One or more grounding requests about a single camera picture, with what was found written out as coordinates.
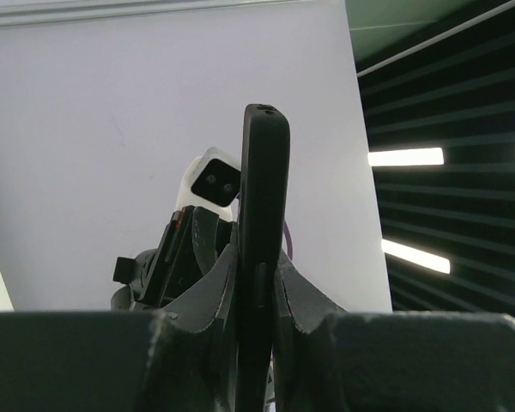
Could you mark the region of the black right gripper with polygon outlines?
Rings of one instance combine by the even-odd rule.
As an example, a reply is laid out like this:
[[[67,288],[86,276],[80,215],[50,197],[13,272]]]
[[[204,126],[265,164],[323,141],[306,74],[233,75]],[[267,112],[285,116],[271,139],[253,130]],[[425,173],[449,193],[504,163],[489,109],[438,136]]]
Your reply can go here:
[[[206,276],[230,240],[233,223],[204,207],[172,214],[157,248],[118,257],[112,279],[122,287],[113,310],[160,309]]]

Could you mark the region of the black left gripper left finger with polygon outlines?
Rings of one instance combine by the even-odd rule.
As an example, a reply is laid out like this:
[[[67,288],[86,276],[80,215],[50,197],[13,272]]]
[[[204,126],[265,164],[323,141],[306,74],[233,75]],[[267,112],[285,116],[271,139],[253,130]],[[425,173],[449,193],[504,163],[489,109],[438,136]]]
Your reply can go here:
[[[237,249],[170,305],[0,312],[0,411],[231,411]]]

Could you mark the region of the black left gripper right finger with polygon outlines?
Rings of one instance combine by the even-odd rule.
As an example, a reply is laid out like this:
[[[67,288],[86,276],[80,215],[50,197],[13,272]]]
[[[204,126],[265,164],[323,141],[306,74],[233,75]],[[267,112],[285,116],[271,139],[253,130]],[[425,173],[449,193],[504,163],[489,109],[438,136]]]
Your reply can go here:
[[[287,256],[274,282],[280,411],[515,411],[515,318],[347,312]]]

